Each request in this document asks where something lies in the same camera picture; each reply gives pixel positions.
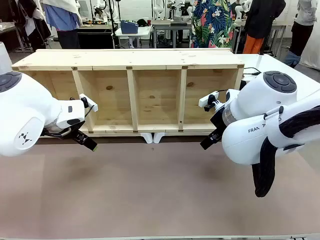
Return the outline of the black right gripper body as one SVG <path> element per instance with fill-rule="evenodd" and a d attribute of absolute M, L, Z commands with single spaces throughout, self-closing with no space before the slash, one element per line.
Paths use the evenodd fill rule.
<path fill-rule="evenodd" d="M 223 132 L 227 128 L 226 124 L 223 121 L 223 111 L 224 109 L 217 110 L 210 119 L 210 121 L 216 127 L 216 129 L 213 131 L 213 134 L 217 135 L 218 137 L 221 137 L 223 135 Z"/>

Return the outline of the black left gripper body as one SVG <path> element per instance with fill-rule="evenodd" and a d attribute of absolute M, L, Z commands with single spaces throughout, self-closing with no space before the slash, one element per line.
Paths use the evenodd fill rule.
<path fill-rule="evenodd" d="M 76 142 L 76 133 L 77 132 L 82 132 L 80 131 L 80 128 L 83 124 L 75 124 L 72 125 L 66 129 L 63 129 L 61 132 L 49 132 L 48 129 L 43 129 L 41 136 L 47 136 L 47 137 L 53 137 L 53 138 L 58 138 L 61 140 L 65 139 L 72 139 Z"/>

